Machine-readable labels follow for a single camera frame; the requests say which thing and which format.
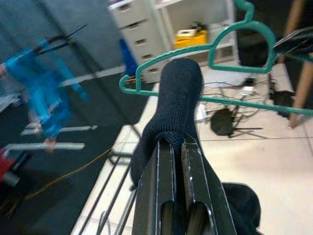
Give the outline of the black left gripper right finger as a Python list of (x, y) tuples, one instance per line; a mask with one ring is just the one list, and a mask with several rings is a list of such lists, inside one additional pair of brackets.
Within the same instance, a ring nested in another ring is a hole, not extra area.
[(224, 188), (206, 162), (197, 141), (185, 137), (182, 166), (186, 191), (188, 235), (235, 235)]

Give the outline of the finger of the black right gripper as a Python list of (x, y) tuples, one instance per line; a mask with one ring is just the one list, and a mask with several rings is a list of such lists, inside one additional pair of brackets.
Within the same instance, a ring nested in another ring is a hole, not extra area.
[(290, 35), (279, 40), (273, 47), (274, 50), (312, 50), (313, 27), (296, 30)]
[(301, 43), (298, 45), (280, 45), (277, 47), (279, 54), (300, 59), (300, 60), (312, 60), (313, 59), (313, 45), (309, 43)]

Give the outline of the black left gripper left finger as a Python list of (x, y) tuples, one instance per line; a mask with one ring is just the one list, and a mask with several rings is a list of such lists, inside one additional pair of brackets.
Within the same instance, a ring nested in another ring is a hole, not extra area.
[(133, 235), (170, 235), (174, 203), (172, 149), (160, 140), (137, 188)]

